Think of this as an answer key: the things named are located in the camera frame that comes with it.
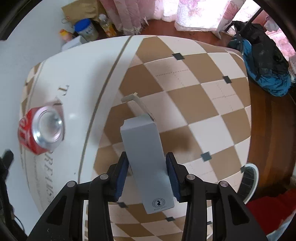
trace plastic jar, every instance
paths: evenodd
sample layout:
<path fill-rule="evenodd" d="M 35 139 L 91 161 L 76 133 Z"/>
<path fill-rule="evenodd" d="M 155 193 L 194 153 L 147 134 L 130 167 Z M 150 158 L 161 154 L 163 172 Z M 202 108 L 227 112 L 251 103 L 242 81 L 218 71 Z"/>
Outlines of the plastic jar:
<path fill-rule="evenodd" d="M 89 18 L 82 19 L 75 23 L 74 29 L 79 35 L 85 38 L 86 41 L 94 41 L 99 37 L 98 31 L 94 28 Z"/>

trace blue lid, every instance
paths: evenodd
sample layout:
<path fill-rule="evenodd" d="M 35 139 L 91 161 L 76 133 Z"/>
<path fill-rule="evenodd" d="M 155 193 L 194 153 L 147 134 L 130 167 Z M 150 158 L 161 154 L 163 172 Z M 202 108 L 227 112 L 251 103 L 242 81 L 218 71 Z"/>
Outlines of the blue lid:
<path fill-rule="evenodd" d="M 91 24 L 91 21 L 89 18 L 81 19 L 74 25 L 74 29 L 76 32 L 80 32 L 88 27 L 88 25 Z"/>

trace red soda can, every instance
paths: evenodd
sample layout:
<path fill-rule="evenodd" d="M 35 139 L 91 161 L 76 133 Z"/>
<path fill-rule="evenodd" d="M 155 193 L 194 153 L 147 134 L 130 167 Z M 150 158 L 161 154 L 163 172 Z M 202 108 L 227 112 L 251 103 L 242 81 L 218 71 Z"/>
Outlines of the red soda can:
<path fill-rule="evenodd" d="M 64 124 L 51 106 L 32 108 L 20 120 L 17 131 L 19 142 L 31 152 L 40 155 L 54 150 L 62 141 Z"/>

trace blue gripper pad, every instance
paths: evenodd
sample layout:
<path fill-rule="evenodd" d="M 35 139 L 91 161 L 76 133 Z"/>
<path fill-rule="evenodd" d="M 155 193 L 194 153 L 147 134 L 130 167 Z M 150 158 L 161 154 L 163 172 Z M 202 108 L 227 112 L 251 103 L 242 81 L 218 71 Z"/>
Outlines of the blue gripper pad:
<path fill-rule="evenodd" d="M 122 163 L 122 167 L 119 171 L 117 182 L 116 182 L 116 192 L 114 194 L 114 198 L 116 200 L 118 200 L 122 195 L 124 183 L 126 181 L 126 174 L 128 172 L 128 166 L 129 166 L 128 158 L 127 156 L 125 156 L 125 159 Z"/>
<path fill-rule="evenodd" d="M 177 199 L 177 201 L 179 202 L 181 199 L 179 181 L 178 181 L 176 172 L 174 170 L 174 167 L 172 165 L 172 162 L 168 155 L 165 157 L 165 163 L 168 169 L 168 176 L 170 179 L 170 185 L 172 187 L 173 194 Z"/>

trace red cloth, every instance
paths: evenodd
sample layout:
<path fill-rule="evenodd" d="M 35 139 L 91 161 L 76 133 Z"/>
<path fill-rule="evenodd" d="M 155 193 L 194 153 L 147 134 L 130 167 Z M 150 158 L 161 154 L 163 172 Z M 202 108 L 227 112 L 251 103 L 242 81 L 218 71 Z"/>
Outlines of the red cloth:
<path fill-rule="evenodd" d="M 291 189 L 277 197 L 263 197 L 247 203 L 247 207 L 267 235 L 278 229 L 296 209 L 296 189 Z"/>

